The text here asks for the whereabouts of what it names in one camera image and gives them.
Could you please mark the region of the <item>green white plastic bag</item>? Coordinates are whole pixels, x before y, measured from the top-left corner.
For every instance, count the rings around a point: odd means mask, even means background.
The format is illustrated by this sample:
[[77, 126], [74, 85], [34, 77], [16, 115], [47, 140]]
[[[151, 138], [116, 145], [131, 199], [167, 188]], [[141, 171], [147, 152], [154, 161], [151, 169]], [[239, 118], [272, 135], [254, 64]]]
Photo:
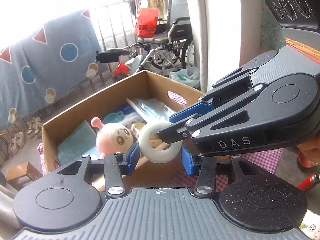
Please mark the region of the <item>green white plastic bag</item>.
[[200, 70], [197, 67], [188, 67], [179, 71], [171, 72], [170, 78], [193, 88], [200, 87]]

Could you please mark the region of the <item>white sneaker far left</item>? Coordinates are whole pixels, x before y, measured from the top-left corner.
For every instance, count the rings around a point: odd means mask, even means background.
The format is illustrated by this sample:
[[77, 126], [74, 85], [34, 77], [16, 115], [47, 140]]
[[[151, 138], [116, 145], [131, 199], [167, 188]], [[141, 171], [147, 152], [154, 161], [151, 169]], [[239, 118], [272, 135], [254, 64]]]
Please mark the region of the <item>white sneaker far left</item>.
[[10, 149], [13, 154], [16, 154], [19, 151], [20, 147], [18, 145], [18, 138], [17, 137], [12, 138], [12, 141], [10, 144]]

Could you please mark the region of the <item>red plastic bag on wheelchair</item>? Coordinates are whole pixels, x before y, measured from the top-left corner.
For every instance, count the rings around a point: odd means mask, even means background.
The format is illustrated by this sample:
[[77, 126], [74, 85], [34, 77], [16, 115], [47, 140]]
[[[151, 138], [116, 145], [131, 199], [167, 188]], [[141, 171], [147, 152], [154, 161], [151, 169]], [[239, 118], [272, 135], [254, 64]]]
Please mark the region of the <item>red plastic bag on wheelchair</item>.
[[150, 38], [155, 36], [159, 11], [153, 8], [138, 9], [134, 35], [139, 38]]

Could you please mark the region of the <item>grey black wheelchair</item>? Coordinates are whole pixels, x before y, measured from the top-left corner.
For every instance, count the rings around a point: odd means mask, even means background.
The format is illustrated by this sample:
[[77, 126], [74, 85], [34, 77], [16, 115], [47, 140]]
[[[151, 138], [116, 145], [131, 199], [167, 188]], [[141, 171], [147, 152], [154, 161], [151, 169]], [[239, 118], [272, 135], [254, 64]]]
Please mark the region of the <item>grey black wheelchair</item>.
[[125, 77], [152, 66], [161, 73], [188, 69], [195, 64], [194, 43], [187, 0], [169, 0], [164, 23], [158, 19], [153, 37], [139, 37], [137, 42], [125, 48], [96, 51], [99, 63], [117, 62], [121, 56], [129, 56], [124, 70], [114, 77]]

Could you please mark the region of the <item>small brown wooden stool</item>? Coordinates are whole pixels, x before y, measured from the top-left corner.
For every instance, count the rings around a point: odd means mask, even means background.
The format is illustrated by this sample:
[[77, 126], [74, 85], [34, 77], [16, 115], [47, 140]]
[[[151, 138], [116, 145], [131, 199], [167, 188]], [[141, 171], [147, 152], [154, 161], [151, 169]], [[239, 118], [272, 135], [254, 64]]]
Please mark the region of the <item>small brown wooden stool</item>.
[[16, 167], [8, 169], [6, 181], [17, 191], [43, 177], [31, 163], [26, 162]]

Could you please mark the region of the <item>pink plush doll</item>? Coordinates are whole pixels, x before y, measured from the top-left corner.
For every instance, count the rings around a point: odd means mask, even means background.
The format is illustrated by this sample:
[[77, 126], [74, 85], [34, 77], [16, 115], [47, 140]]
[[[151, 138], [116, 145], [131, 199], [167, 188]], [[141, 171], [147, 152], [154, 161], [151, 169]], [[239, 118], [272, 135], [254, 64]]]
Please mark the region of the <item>pink plush doll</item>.
[[103, 124], [98, 117], [91, 120], [91, 126], [99, 129], [96, 138], [96, 147], [100, 159], [113, 153], [125, 153], [135, 139], [130, 129], [119, 123]]

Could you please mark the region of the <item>beige hanging towel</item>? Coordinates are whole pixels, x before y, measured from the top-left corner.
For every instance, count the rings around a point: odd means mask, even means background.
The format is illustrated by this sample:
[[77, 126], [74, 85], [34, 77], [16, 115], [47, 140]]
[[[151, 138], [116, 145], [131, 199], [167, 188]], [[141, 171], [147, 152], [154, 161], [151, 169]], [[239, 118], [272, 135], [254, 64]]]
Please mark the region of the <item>beige hanging towel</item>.
[[148, 7], [157, 9], [160, 19], [166, 20], [168, 13], [168, 0], [148, 0]]

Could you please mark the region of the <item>red lighter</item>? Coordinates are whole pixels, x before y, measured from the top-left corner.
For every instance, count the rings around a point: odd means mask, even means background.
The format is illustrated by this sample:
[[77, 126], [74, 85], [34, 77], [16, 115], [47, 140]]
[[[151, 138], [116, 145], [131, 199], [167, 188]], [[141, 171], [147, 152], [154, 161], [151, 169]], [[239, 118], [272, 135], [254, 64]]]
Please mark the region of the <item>red lighter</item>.
[[319, 172], [312, 173], [308, 178], [302, 181], [297, 188], [300, 189], [303, 193], [309, 192], [320, 182]]

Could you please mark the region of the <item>brown white sneaker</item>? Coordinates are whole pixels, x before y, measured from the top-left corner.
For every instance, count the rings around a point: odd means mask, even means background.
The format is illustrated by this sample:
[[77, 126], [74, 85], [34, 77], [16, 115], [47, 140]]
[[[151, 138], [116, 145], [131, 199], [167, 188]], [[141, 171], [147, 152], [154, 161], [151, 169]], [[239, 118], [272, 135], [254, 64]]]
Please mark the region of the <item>brown white sneaker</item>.
[[42, 135], [42, 126], [43, 126], [43, 123], [42, 123], [41, 118], [40, 117], [36, 117], [34, 119], [34, 132], [35, 132], [35, 135], [38, 135], [38, 136]]
[[27, 122], [27, 126], [28, 126], [28, 129], [27, 129], [26, 135], [29, 139], [32, 139], [35, 136], [33, 122], [32, 121]]

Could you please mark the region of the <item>teal floral fabric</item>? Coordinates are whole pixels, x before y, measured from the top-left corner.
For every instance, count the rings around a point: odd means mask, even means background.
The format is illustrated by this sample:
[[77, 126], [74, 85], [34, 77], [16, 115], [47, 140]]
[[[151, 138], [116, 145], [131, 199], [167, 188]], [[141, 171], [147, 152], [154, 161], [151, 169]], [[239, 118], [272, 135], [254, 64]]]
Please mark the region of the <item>teal floral fabric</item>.
[[260, 46], [263, 52], [285, 46], [285, 36], [281, 27], [264, 0], [262, 3]]

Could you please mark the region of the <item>green checkered folded towel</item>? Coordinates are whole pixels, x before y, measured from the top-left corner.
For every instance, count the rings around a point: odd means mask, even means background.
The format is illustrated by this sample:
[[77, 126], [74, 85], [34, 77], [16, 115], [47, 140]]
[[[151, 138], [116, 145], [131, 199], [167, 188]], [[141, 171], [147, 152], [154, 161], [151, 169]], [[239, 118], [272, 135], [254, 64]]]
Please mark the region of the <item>green checkered folded towel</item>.
[[96, 147], [96, 132], [87, 121], [83, 121], [61, 144], [57, 147], [57, 158], [61, 165], [80, 157], [83, 154], [91, 159], [99, 159]]

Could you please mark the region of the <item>metal balcony railing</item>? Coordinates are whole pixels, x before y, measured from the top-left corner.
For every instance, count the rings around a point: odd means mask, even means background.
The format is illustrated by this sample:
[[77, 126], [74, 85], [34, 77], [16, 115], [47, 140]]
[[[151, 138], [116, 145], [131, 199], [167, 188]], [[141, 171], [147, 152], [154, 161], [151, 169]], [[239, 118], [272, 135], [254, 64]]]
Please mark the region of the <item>metal balcony railing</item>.
[[137, 42], [134, 35], [136, 6], [133, 0], [101, 5], [91, 12], [92, 23], [101, 51], [129, 48]]

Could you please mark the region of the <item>small red plastic bag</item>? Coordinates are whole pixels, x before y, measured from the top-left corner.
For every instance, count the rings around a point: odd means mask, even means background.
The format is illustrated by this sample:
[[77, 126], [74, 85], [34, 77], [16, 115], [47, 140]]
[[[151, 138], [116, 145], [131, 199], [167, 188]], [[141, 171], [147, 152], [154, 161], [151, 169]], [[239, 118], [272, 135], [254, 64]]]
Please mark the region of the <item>small red plastic bag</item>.
[[116, 68], [113, 70], [113, 75], [124, 74], [125, 76], [130, 75], [130, 68], [124, 62], [120, 62]]

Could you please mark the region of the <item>teal white wet wipes pack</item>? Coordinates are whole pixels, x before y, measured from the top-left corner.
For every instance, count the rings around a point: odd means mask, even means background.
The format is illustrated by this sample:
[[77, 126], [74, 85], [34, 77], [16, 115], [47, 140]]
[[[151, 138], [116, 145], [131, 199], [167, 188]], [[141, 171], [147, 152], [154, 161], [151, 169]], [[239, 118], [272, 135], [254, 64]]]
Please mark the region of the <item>teal white wet wipes pack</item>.
[[121, 105], [108, 113], [102, 120], [103, 124], [119, 123], [127, 128], [131, 128], [136, 122], [143, 122], [141, 116], [128, 104]]

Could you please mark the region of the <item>white tape roll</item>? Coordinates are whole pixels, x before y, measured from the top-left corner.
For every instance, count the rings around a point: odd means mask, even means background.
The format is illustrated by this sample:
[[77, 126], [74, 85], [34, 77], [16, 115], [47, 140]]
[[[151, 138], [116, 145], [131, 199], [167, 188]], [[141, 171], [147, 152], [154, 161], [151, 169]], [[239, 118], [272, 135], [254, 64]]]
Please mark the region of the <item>white tape roll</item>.
[[139, 149], [149, 161], [156, 164], [168, 163], [179, 154], [183, 144], [182, 141], [167, 144], [160, 139], [159, 135], [156, 135], [161, 128], [170, 124], [169, 121], [156, 120], [148, 122], [140, 130], [138, 136]]

